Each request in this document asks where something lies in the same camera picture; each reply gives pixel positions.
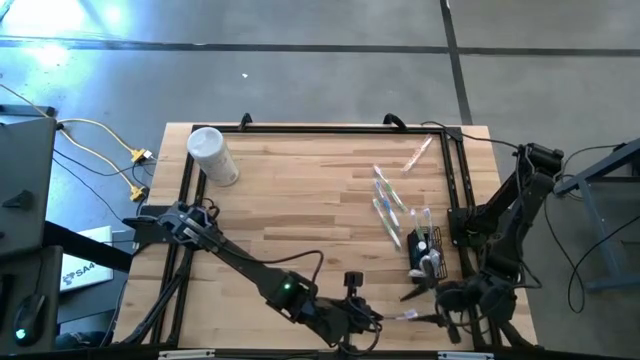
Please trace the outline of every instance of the yellow cable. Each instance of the yellow cable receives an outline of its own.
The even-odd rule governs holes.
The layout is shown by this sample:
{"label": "yellow cable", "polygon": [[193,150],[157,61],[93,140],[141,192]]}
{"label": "yellow cable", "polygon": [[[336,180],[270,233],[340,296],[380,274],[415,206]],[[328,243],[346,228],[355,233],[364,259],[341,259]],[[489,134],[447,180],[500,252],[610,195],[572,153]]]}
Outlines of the yellow cable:
{"label": "yellow cable", "polygon": [[124,141],[122,141],[122,139],[120,139],[120,137],[118,135],[116,135],[116,133],[114,133],[111,129],[109,129],[106,125],[95,121],[95,120],[90,120],[90,119],[79,119],[79,118],[73,118],[73,119],[62,119],[62,120],[58,120],[59,123],[65,123],[65,122],[84,122],[84,123],[88,123],[88,124],[93,124],[96,126],[100,126],[101,128],[103,128],[106,132],[108,132],[109,134],[111,134],[111,136],[114,137],[114,139],[116,139],[120,145],[122,145],[125,149],[129,150],[129,152],[131,154],[134,153],[134,150],[127,144],[125,144]]}
{"label": "yellow cable", "polygon": [[[13,95],[17,96],[18,98],[22,99],[27,104],[31,105],[31,107],[33,107],[42,116],[44,116],[46,118],[51,118],[51,116],[47,115],[44,111],[40,110],[40,108],[38,108],[36,105],[34,105],[31,101],[27,100],[24,96],[22,96],[22,95],[18,94],[17,92],[11,90],[10,88],[5,86],[4,84],[0,84],[0,87],[4,88],[8,92],[10,92]],[[125,149],[129,150],[129,152],[135,156],[135,151],[131,147],[129,147],[127,144],[125,144],[124,141],[122,141],[118,137],[118,135],[116,135],[113,131],[111,131],[111,129],[109,129],[106,125],[103,125],[103,124],[101,124],[101,123],[99,123],[97,121],[89,120],[89,119],[63,119],[63,120],[60,120],[58,122],[62,123],[62,122],[72,122],[72,121],[86,122],[86,123],[90,123],[90,124],[94,124],[94,125],[100,126],[101,128],[105,129],[109,134],[111,134],[116,140],[118,140],[118,142],[122,146],[124,146]],[[62,133],[62,135],[64,135],[64,137],[67,138],[67,140],[69,140],[69,142],[71,142],[71,144],[77,146],[78,148],[80,148],[80,149],[82,149],[82,150],[84,150],[84,151],[86,151],[86,152],[88,152],[90,154],[93,154],[93,155],[97,156],[98,158],[104,160],[107,164],[111,165],[111,167],[114,168],[120,174],[120,176],[122,176],[124,181],[126,181],[127,184],[129,185],[129,188],[131,189],[130,199],[132,201],[136,201],[136,200],[140,199],[140,196],[142,194],[143,188],[139,188],[139,187],[133,185],[131,183],[131,181],[129,181],[129,179],[122,173],[122,171],[116,165],[114,165],[109,159],[107,159],[106,157],[104,157],[104,156],[98,154],[97,152],[89,149],[88,147],[85,147],[85,146],[82,146],[82,145],[78,144],[75,140],[73,140],[73,138],[71,138],[71,135],[69,135],[64,129],[61,129],[60,132]]]}
{"label": "yellow cable", "polygon": [[82,150],[84,150],[84,151],[86,151],[86,152],[88,152],[88,153],[90,153],[90,154],[93,154],[93,155],[95,155],[95,156],[99,157],[100,159],[104,160],[107,164],[111,165],[111,167],[112,167],[115,171],[119,172],[120,176],[122,176],[122,178],[124,179],[124,181],[126,181],[126,182],[127,182],[127,184],[129,184],[129,187],[131,187],[132,189],[134,189],[134,188],[136,188],[136,189],[137,189],[137,187],[136,187],[135,185],[133,185],[133,184],[131,183],[131,181],[129,181],[129,179],[127,179],[127,177],[126,177],[126,176],[125,176],[125,175],[120,171],[120,169],[119,169],[117,166],[115,166],[115,165],[111,162],[111,160],[109,160],[109,159],[107,159],[106,157],[104,157],[104,156],[102,156],[102,155],[98,154],[97,152],[95,152],[95,151],[93,151],[93,150],[89,149],[89,148],[88,148],[88,147],[86,147],[86,146],[83,146],[83,145],[78,144],[75,140],[73,140],[73,139],[71,138],[71,136],[70,136],[69,134],[67,134],[67,132],[66,132],[64,129],[63,129],[63,130],[59,130],[59,131],[60,131],[60,133],[61,133],[62,135],[64,135],[64,137],[66,137],[66,138],[67,138],[67,140],[69,140],[69,142],[71,142],[73,145],[75,145],[75,146],[79,147],[80,149],[82,149]]}

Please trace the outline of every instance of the computer mouse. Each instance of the computer mouse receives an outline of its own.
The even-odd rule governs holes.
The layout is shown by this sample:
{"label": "computer mouse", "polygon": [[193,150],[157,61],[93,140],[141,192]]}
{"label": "computer mouse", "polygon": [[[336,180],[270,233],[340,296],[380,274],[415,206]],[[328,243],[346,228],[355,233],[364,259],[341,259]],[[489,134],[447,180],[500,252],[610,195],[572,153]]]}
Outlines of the computer mouse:
{"label": "computer mouse", "polygon": [[42,336],[44,303],[47,298],[40,294],[31,294],[24,298],[13,319],[13,331],[16,344],[33,345]]}

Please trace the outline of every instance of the toothbrush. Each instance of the toothbrush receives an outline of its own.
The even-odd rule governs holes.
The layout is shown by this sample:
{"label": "toothbrush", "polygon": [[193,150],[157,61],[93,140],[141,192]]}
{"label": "toothbrush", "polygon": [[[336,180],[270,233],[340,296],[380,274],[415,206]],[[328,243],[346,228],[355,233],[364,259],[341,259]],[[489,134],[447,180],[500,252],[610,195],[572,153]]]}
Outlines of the toothbrush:
{"label": "toothbrush", "polygon": [[378,210],[378,215],[382,220],[382,224],[384,224],[385,229],[387,230],[389,235],[391,235],[391,239],[395,243],[396,248],[401,249],[402,245],[400,245],[400,239],[398,239],[398,235],[396,235],[395,231],[393,231],[393,228],[387,221],[387,218],[384,216],[384,213],[382,212],[382,207],[380,206],[380,202],[378,201],[378,199],[373,199],[373,206],[376,208],[376,210]]}
{"label": "toothbrush", "polygon": [[431,209],[426,208],[422,211],[427,218],[427,224],[429,224],[429,249],[433,248],[433,221],[431,220]]}
{"label": "toothbrush", "polygon": [[422,143],[422,146],[416,149],[413,155],[411,155],[411,159],[409,159],[407,164],[402,168],[403,174],[406,175],[409,172],[409,170],[411,170],[411,168],[416,163],[416,161],[418,161],[420,156],[422,156],[425,150],[427,150],[427,148],[429,147],[429,144],[431,144],[431,140],[432,140],[431,136],[427,136],[427,138],[424,139],[424,143]]}
{"label": "toothbrush", "polygon": [[382,170],[380,170],[378,165],[373,165],[373,171],[375,171],[375,173],[380,177],[380,180],[382,180],[382,182],[384,182],[385,190],[391,196],[391,198],[396,203],[396,205],[398,205],[400,210],[402,210],[402,212],[407,212],[407,207],[404,206],[404,204],[402,203],[402,200],[400,200],[400,197],[398,196],[398,194],[396,194],[396,192],[393,191],[393,188],[391,188],[391,185],[389,184],[389,180],[387,180],[384,177],[384,175],[382,175]]}
{"label": "toothbrush", "polygon": [[419,251],[423,251],[427,249],[427,242],[424,238],[424,233],[422,232],[422,229],[420,228],[420,221],[418,220],[418,216],[416,215],[416,210],[415,209],[411,209],[411,211],[409,212],[411,214],[411,218],[413,219],[413,225],[415,226],[416,229],[416,235],[418,236],[418,250]]}
{"label": "toothbrush", "polygon": [[387,212],[389,213],[389,217],[391,218],[391,221],[393,221],[393,225],[396,226],[396,229],[400,230],[400,222],[398,221],[396,214],[394,214],[393,210],[391,209],[391,203],[389,202],[389,199],[384,194],[384,191],[382,191],[382,184],[380,184],[380,181],[378,180],[375,180],[375,184],[376,184],[376,190],[378,191],[378,197],[380,197],[380,201],[382,201],[382,205],[384,205],[384,207],[387,209]]}

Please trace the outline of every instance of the wooden tabletop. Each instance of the wooden tabletop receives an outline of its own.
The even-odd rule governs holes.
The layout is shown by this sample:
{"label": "wooden tabletop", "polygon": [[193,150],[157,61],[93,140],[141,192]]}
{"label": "wooden tabletop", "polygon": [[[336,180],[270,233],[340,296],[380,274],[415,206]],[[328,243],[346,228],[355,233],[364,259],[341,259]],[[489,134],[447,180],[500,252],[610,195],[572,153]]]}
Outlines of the wooden tabletop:
{"label": "wooden tabletop", "polygon": [[[158,156],[151,205],[170,205],[178,198],[190,123],[167,124]],[[485,126],[465,126],[476,137],[489,137]],[[236,184],[217,188],[207,184],[206,196],[221,209],[219,226],[225,235],[258,259],[275,259],[310,249],[322,250],[325,262],[318,277],[320,296],[344,298],[345,271],[365,274],[358,294],[383,315],[399,315],[414,308],[432,313],[432,292],[400,303],[413,285],[407,276],[406,249],[396,252],[371,205],[372,165],[378,164],[409,207],[430,207],[434,225],[442,232],[448,280],[461,279],[457,250],[450,244],[446,210],[450,207],[439,139],[408,176],[400,169],[424,141],[423,135],[371,134],[225,134],[240,169]],[[491,144],[464,139],[471,181],[478,204],[500,185]],[[451,154],[457,184],[461,184],[453,144]],[[195,166],[189,201],[193,201]],[[458,191],[461,206],[465,200]],[[412,230],[407,214],[396,211],[401,239]],[[114,339],[130,334],[158,296],[167,252],[152,245],[136,256],[131,267]],[[310,277],[317,258],[301,258],[282,267]],[[519,289],[512,323],[525,339],[536,343],[524,290]],[[163,339],[168,335],[174,299],[168,306]],[[384,321],[377,350],[472,349],[471,337],[452,345],[444,329],[433,324]],[[366,348],[372,335],[357,335]],[[255,286],[217,257],[197,252],[191,271],[181,347],[317,348],[327,345],[305,326],[291,324],[264,304]]]}

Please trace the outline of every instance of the concrete floor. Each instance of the concrete floor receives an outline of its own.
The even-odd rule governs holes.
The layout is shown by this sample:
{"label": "concrete floor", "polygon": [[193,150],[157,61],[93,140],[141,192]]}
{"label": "concrete floor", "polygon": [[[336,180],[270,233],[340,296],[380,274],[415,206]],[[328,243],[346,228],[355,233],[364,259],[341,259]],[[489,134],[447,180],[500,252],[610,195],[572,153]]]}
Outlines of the concrete floor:
{"label": "concrete floor", "polygon": [[[635,19],[640,4],[633,0],[449,3],[459,46],[640,47],[640,25]],[[0,40],[18,36],[447,45],[438,0],[167,0],[162,4],[59,0],[55,5],[16,0],[0,23]],[[68,50],[57,45],[0,51],[2,83],[38,104],[55,106],[60,117],[101,120],[128,143],[152,151],[160,146],[166,122],[239,121],[244,112],[258,122],[378,123],[385,113],[393,112],[408,123],[461,123],[448,54]],[[640,134],[639,57],[464,55],[461,68],[473,123],[488,125],[494,138],[538,142],[571,153]],[[0,103],[7,102],[16,100],[0,93]],[[81,125],[72,131],[79,141],[127,166],[127,152],[103,132]],[[110,170],[65,139],[57,138],[56,148],[96,169]],[[513,158],[509,149],[494,150],[500,174],[506,178]],[[606,151],[578,156],[569,172],[604,155]],[[120,178],[85,174],[73,164],[70,168],[83,174],[120,216],[134,214],[135,205],[128,201],[128,189]],[[621,223],[635,215],[628,208],[617,210],[622,214],[605,214],[607,221]],[[551,199],[549,213],[561,241],[577,259],[595,241],[582,205]],[[105,224],[124,228],[57,166],[47,216],[73,230]],[[544,284],[543,289],[529,292],[541,345],[639,356],[637,290],[589,294],[585,311],[573,314],[566,304],[571,269],[542,216],[529,233],[525,251],[531,269]],[[637,255],[630,254],[631,262]],[[599,253],[581,269],[585,279],[605,275]]]}

